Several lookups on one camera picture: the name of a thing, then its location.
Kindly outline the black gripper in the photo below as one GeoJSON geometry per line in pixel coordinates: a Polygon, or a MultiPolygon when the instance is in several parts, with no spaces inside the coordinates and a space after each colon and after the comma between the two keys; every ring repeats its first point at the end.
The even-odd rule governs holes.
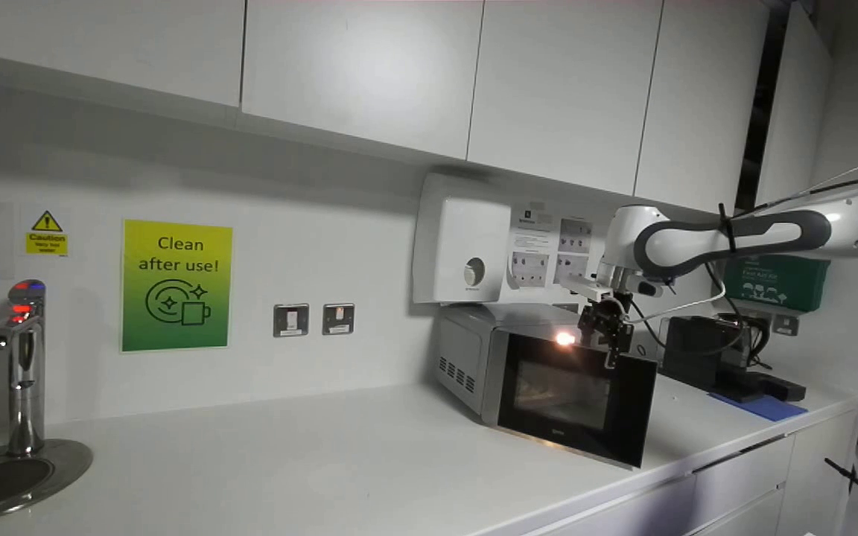
{"type": "Polygon", "coordinates": [[[616,369],[616,360],[633,341],[634,326],[630,325],[630,296],[609,295],[590,299],[578,319],[581,345],[605,351],[605,369],[616,369]]]}

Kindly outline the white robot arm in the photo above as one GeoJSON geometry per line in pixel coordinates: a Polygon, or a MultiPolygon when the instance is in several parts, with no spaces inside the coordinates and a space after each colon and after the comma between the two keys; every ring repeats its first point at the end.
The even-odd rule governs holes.
{"type": "Polygon", "coordinates": [[[609,223],[599,269],[573,283],[585,296],[581,341],[603,357],[625,357],[630,305],[643,284],[675,283],[731,256],[858,259],[858,165],[733,216],[681,220],[658,205],[619,207],[609,223]]]}

